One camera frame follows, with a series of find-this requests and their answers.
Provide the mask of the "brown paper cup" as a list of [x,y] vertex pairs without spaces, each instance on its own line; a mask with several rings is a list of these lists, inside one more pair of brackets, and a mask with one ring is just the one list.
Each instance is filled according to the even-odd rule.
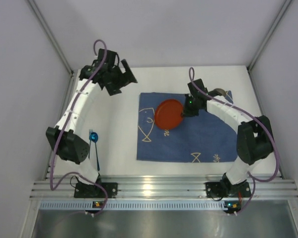
[[224,89],[221,88],[216,88],[212,91],[209,92],[209,95],[212,97],[216,97],[216,96],[226,96],[226,91]]

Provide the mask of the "red plate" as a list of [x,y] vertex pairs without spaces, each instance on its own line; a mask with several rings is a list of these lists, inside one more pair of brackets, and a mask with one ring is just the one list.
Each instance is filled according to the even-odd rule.
[[183,105],[175,100],[168,99],[158,105],[154,113],[155,125],[160,129],[171,130],[178,127],[182,121]]

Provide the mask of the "blue fish placemat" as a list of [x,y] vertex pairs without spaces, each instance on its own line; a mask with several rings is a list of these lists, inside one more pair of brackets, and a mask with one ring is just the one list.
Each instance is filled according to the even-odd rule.
[[172,130],[158,128],[154,112],[167,99],[184,103],[183,94],[141,93],[138,114],[137,160],[172,163],[233,162],[237,158],[236,132],[204,110],[185,118]]

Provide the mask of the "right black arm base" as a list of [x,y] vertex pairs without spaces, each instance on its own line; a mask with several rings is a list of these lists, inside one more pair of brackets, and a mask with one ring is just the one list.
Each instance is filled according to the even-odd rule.
[[224,186],[219,181],[205,183],[206,197],[219,200],[220,198],[249,198],[251,190],[248,182]]

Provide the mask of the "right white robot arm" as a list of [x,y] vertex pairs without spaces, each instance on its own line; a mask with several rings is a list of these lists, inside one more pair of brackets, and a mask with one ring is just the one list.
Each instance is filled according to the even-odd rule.
[[[188,83],[190,90],[185,97],[183,116],[194,117],[200,110],[214,115],[228,125],[237,135],[237,156],[232,166],[223,175],[223,180],[230,185],[241,184],[248,177],[258,182],[270,182],[278,174],[280,158],[270,125],[270,120],[262,115],[254,117],[249,112],[228,102],[224,95],[217,91],[208,91],[201,79]],[[275,170],[268,179],[260,179],[251,174],[255,164],[275,155]]]

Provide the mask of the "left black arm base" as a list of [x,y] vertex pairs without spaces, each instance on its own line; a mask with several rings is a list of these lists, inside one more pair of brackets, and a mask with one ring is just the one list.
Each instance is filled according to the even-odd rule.
[[[113,198],[117,195],[118,184],[116,182],[103,182],[102,187],[107,192],[108,198]],[[74,198],[105,198],[105,193],[102,189],[91,185],[78,182],[75,185]]]

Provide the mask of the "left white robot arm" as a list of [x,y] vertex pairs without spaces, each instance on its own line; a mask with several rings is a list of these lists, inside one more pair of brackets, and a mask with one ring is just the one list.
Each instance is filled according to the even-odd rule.
[[136,82],[125,59],[120,59],[117,52],[99,49],[92,65],[81,69],[75,92],[63,116],[54,127],[47,128],[46,137],[53,156],[72,165],[74,171],[71,174],[82,183],[94,185],[100,181],[99,170],[88,158],[90,145],[81,138],[85,117],[96,95],[103,89],[110,96],[117,95],[121,88]]

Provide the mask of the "blue metal spoon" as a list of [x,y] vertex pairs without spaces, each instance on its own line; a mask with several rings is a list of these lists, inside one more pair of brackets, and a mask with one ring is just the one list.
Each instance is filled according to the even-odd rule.
[[96,132],[93,132],[93,133],[91,134],[91,140],[92,140],[91,143],[93,143],[93,144],[94,144],[94,147],[95,147],[95,154],[96,154],[96,168],[97,168],[97,171],[100,171],[99,159],[98,159],[98,150],[97,150],[97,142],[98,142],[98,139],[99,139],[98,134],[97,134]]

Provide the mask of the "aluminium mounting rail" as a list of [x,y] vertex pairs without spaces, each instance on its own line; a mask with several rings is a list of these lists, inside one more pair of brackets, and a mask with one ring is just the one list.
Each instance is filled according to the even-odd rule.
[[[219,181],[231,163],[163,163],[138,161],[135,158],[118,160],[110,158],[100,161],[100,174],[104,182],[118,184],[117,199],[206,199],[204,183]],[[66,162],[57,159],[54,169],[54,181],[71,172]],[[259,162],[252,174],[261,179],[268,179],[275,170],[272,156]],[[74,188],[70,178],[65,178],[55,191],[50,190],[47,173],[45,180],[35,181],[30,199],[68,199],[74,198]],[[283,179],[280,172],[271,182],[256,183],[253,200],[298,199],[298,189],[292,179]]]

